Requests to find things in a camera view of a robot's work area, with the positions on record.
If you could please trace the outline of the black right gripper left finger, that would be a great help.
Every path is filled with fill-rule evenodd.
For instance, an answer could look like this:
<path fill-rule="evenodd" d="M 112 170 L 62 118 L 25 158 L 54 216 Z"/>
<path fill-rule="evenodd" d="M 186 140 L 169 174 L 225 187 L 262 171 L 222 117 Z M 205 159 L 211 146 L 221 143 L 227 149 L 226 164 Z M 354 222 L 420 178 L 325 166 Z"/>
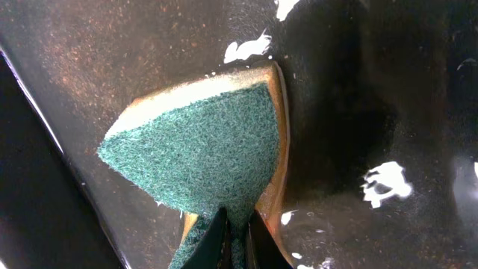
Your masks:
<path fill-rule="evenodd" d="M 199 246 L 181 269 L 229 269 L 229 220 L 220 208 Z"/>

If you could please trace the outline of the green yellow scrub sponge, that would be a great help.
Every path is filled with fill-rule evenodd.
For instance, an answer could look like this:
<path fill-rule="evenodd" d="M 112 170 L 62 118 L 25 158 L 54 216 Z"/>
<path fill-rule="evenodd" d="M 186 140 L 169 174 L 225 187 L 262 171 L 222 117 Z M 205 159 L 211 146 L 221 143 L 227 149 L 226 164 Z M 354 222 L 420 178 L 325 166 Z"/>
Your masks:
<path fill-rule="evenodd" d="M 171 268 L 191 257 L 220 208 L 229 220 L 229 268 L 246 268 L 254 210 L 283 255 L 277 231 L 289 146 L 282 71 L 265 61 L 135 99 L 105 134 L 98 155 L 185 215 Z"/>

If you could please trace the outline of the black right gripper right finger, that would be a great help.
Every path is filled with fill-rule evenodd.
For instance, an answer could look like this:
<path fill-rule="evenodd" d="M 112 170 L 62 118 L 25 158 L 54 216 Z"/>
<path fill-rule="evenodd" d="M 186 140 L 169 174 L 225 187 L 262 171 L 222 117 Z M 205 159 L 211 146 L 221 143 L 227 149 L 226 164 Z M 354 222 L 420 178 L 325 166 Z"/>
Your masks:
<path fill-rule="evenodd" d="M 246 231 L 247 269 L 292 269 L 281 254 L 261 215 L 254 210 Z"/>

